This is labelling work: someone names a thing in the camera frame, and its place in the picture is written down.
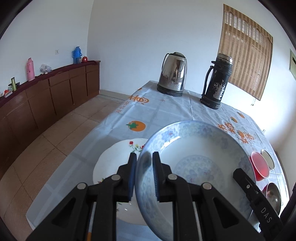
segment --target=kettle handle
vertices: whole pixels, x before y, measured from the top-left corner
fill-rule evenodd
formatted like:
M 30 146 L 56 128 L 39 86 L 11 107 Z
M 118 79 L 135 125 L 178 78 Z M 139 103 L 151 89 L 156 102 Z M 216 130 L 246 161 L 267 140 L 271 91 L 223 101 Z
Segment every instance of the kettle handle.
M 208 79 L 209 74 L 210 74 L 210 72 L 211 72 L 211 70 L 212 70 L 213 68 L 214 68 L 214 66 L 211 65 L 210 68 L 209 68 L 209 70 L 207 71 L 206 76 L 205 76 L 205 84 L 204 84 L 204 89 L 203 89 L 203 91 L 202 91 L 202 96 L 205 95 L 205 90 L 206 90 L 206 88 L 207 88 L 207 79 Z
M 169 53 L 167 53 L 167 54 L 165 55 L 165 58 L 166 58 L 166 56 L 167 56 L 168 54 L 169 54 Z M 165 58 L 163 59 L 163 64 L 165 63 Z M 162 65 L 161 69 L 163 69 L 163 65 Z

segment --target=window blind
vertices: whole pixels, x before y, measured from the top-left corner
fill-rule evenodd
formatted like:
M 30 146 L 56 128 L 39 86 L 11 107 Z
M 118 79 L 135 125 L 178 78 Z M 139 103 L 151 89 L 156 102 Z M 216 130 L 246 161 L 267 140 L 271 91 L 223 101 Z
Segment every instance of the window blind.
M 269 74 L 273 38 L 252 19 L 224 4 L 219 53 L 234 60 L 229 82 L 261 100 Z

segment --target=plastic bag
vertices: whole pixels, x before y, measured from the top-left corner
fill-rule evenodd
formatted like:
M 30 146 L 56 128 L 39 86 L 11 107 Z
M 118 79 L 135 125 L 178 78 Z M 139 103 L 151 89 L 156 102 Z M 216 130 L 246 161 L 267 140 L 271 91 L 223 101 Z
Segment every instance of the plastic bag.
M 42 64 L 41 67 L 40 67 L 40 72 L 42 74 L 47 74 L 49 72 L 51 72 L 52 68 L 46 64 Z

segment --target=thermos lid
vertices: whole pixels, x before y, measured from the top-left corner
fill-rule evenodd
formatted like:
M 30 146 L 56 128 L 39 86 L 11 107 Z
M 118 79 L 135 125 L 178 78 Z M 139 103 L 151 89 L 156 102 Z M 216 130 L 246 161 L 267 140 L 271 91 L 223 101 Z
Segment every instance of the thermos lid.
M 181 58 L 185 58 L 185 56 L 179 52 L 175 52 L 175 53 L 170 53 L 170 55 L 174 55 L 174 56 L 178 56 L 178 57 L 181 57 Z
M 217 55 L 217 58 L 226 61 L 228 64 L 232 64 L 232 58 L 226 54 L 219 53 Z

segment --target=silver rivet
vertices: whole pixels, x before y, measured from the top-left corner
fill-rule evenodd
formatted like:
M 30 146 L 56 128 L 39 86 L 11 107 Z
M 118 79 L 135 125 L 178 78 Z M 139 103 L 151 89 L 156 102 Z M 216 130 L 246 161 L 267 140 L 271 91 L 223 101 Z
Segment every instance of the silver rivet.
M 177 175 L 175 175 L 175 174 L 169 174 L 168 175 L 168 179 L 170 179 L 170 180 L 176 180 L 177 179 Z
M 79 184 L 77 185 L 77 188 L 78 188 L 79 190 L 82 190 L 82 189 L 86 188 L 86 184 L 85 184 L 85 183 L 79 183 Z
M 204 189 L 206 189 L 206 190 L 210 190 L 210 189 L 212 188 L 212 185 L 211 185 L 210 183 L 204 183 L 204 184 L 202 185 L 202 187 L 203 187 Z
M 112 179 L 113 181 L 118 181 L 118 180 L 120 179 L 120 175 L 118 175 L 118 174 L 114 174 L 114 175 L 111 177 L 111 179 Z

